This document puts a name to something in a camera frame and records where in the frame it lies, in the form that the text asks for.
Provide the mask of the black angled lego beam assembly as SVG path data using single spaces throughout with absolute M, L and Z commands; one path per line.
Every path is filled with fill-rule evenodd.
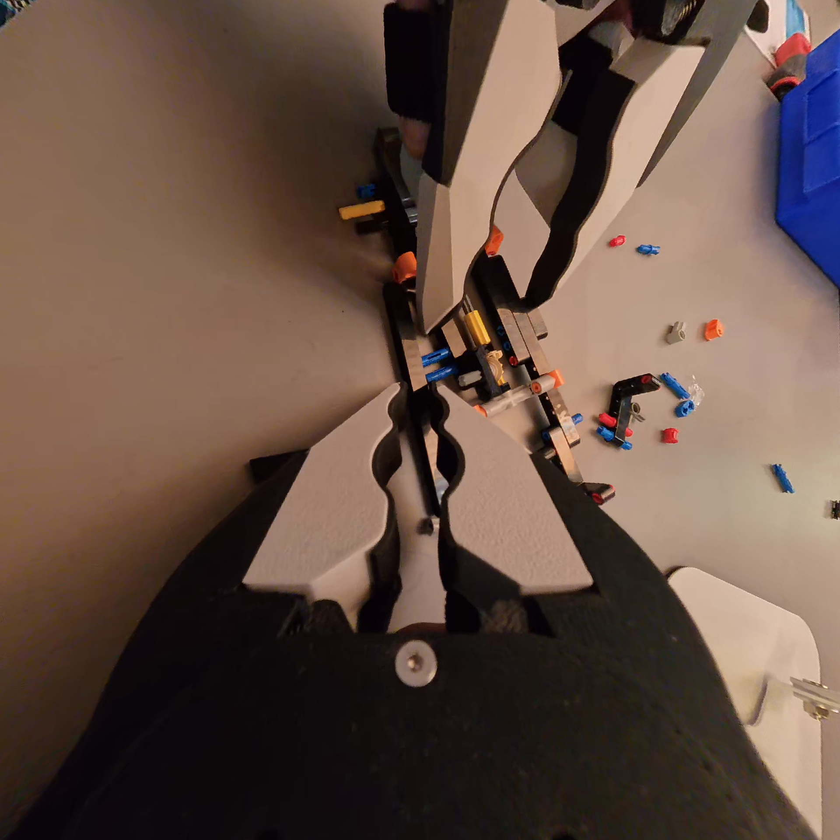
M 633 435 L 633 403 L 638 396 L 656 392 L 661 387 L 662 381 L 650 373 L 615 383 L 607 411 L 601 413 L 597 418 L 598 428 L 596 433 L 616 448 L 625 451 L 631 450 L 633 444 L 629 441 L 629 438 Z

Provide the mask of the black lego vehicle frame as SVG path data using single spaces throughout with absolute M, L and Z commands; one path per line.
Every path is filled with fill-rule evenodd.
M 352 220 L 358 235 L 384 233 L 395 256 L 392 279 L 383 290 L 385 314 L 400 379 L 408 385 L 408 410 L 416 465 L 429 510 L 440 512 L 445 478 L 437 469 L 437 437 L 431 426 L 431 398 L 444 385 L 456 385 L 462 396 L 477 396 L 479 404 L 495 402 L 514 407 L 531 397 L 539 400 L 546 417 L 539 428 L 540 453 L 560 467 L 595 504 L 614 498 L 613 486 L 585 482 L 576 465 L 573 447 L 580 443 L 578 423 L 560 393 L 560 376 L 550 372 L 541 346 L 547 336 L 539 310 L 527 311 L 514 301 L 515 290 L 503 258 L 498 254 L 501 234 L 496 229 L 486 253 L 472 269 L 471 281 L 479 299 L 463 302 L 426 340 L 419 332 L 415 310 L 417 208 L 400 168 L 402 142 L 396 128 L 375 132 L 374 177 L 356 188 L 356 204 L 339 215 Z

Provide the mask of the red black tool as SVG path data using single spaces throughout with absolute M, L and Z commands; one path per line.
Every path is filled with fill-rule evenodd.
M 773 57 L 775 68 L 767 76 L 765 84 L 779 102 L 803 83 L 811 51 L 811 41 L 802 32 L 794 33 L 776 50 Z

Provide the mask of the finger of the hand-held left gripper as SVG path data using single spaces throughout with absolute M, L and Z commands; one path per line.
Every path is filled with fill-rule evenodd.
M 450 2 L 444 102 L 417 195 L 416 305 L 424 333 L 461 302 L 513 165 L 561 88 L 554 2 Z
M 606 9 L 576 34 L 595 25 L 595 47 L 606 48 L 583 120 L 553 121 L 571 80 L 561 70 L 550 120 L 523 156 L 523 190 L 548 227 L 523 296 L 529 308 L 551 299 L 673 143 L 685 122 L 670 120 L 706 52 L 634 37 L 614 20 L 597 24 Z

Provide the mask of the white lamp base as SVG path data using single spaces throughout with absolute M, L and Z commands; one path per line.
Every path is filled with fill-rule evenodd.
M 744 731 L 782 791 L 823 835 L 823 724 L 794 693 L 793 679 L 821 683 L 805 621 L 704 571 L 668 582 L 703 636 Z

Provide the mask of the clear lamp pole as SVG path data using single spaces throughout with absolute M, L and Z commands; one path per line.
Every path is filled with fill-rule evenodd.
M 822 683 L 809 679 L 791 677 L 794 697 L 802 702 L 803 709 L 811 718 L 824 721 L 839 714 L 839 694 Z

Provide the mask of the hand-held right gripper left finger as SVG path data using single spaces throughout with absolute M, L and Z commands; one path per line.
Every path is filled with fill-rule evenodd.
M 353 630 L 384 633 L 402 591 L 390 478 L 403 457 L 403 385 L 392 384 L 315 444 L 243 585 L 335 602 Z

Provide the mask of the blue plastic bin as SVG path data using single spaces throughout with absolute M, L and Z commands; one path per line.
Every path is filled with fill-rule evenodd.
M 780 104 L 775 220 L 839 285 L 839 32 L 806 58 Z

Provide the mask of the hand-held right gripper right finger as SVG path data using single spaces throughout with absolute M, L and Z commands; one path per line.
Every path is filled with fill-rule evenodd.
M 585 592 L 594 585 L 536 461 L 503 428 L 448 388 L 429 393 L 437 436 L 440 502 L 438 568 L 450 634 L 475 634 L 501 610 L 525 613 L 536 595 Z

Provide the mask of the person's left hand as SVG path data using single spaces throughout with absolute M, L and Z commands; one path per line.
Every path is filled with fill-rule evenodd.
M 402 147 L 416 161 L 421 161 L 424 158 L 431 129 L 432 125 L 429 122 L 403 117 L 402 115 L 398 118 Z

